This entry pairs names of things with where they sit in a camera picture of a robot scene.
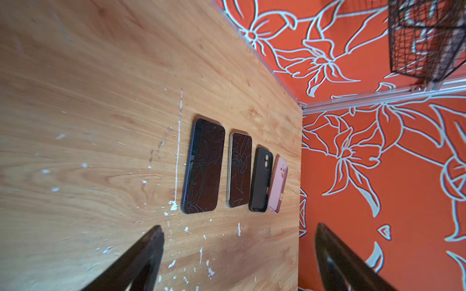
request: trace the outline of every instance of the phone case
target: phone case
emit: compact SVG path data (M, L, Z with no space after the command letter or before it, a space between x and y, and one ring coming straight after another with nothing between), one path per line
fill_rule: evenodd
M253 212L265 212L268 202L268 187L274 155L265 148L258 147L254 158L253 179L251 183L251 198L249 210Z
M288 165L281 156L275 160L274 171L272 173L272 181L269 188L268 208L278 214L280 211L283 191L285 190L285 182L287 181Z
M230 135L226 204L237 207L249 203L253 140L238 132Z
M186 214L212 211L217 207L225 129L196 119L192 128L181 209Z

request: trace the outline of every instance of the wire basket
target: wire basket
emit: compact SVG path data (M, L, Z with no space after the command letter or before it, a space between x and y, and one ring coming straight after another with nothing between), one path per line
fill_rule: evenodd
M391 71L440 82L466 62L466 0L390 0Z

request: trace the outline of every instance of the wooden surface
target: wooden surface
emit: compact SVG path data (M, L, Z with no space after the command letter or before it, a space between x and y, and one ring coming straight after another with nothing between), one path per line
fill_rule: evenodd
M212 3L4 0L0 33L0 290L79 290L156 224L156 290L296 290L302 112ZM285 159L278 215L227 208L228 138L216 210L170 211L196 114Z

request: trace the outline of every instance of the black phone screen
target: black phone screen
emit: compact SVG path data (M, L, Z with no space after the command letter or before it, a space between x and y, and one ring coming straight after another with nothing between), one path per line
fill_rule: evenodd
M181 201L184 213L217 207L224 143L223 126L202 118L194 122Z

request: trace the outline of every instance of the floral wallpaper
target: floral wallpaper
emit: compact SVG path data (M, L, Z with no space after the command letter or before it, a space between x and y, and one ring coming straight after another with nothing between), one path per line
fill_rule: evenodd
M466 291L466 96L304 116L301 183L300 290L325 222L400 291Z
M303 104L372 92L381 82L398 87L417 82L390 73L387 0L216 1ZM429 33L423 31L419 39ZM416 39L412 49L425 54L416 51ZM409 66L415 70L415 64ZM455 76L465 73L459 70Z

